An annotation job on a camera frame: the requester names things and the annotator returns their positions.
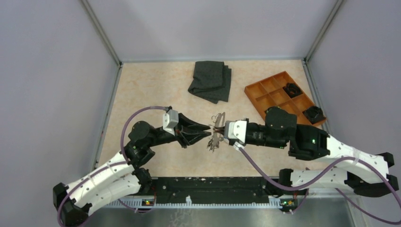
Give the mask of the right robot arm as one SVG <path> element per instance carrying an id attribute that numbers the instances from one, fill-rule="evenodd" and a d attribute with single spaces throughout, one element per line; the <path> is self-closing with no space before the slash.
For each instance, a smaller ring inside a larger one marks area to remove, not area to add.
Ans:
<path id="1" fill-rule="evenodd" d="M 393 155 L 363 152 L 347 145 L 328 132 L 297 123 L 297 117 L 271 107 L 263 125 L 246 121 L 244 143 L 272 148 L 288 147 L 288 155 L 303 161 L 326 162 L 324 170 L 282 169 L 277 181 L 270 183 L 284 195 L 311 188 L 334 188 L 377 198 L 399 190 L 396 176 L 389 173 Z"/>

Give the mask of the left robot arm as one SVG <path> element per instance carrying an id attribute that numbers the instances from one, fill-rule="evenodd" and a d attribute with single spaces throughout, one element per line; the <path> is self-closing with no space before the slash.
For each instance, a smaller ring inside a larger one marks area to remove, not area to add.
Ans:
<path id="1" fill-rule="evenodd" d="M 53 187 L 53 204 L 62 227 L 78 227 L 98 209 L 132 194 L 147 195 L 152 177 L 143 166 L 155 155 L 154 146 L 177 141 L 187 148 L 211 135 L 208 125 L 194 122 L 182 113 L 166 113 L 163 125 L 136 122 L 129 141 L 111 159 L 79 180 Z"/>

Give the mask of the metal key holder plate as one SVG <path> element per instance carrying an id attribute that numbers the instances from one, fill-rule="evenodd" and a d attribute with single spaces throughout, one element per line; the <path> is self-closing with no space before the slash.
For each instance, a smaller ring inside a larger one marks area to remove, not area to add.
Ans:
<path id="1" fill-rule="evenodd" d="M 216 114 L 216 115 L 211 117 L 212 122 L 214 123 L 214 126 L 213 126 L 213 131 L 214 132 L 221 131 L 224 128 L 224 126 L 225 126 L 225 116 L 226 116 L 226 113 L 222 112 L 222 113 L 218 113 L 218 114 Z"/>

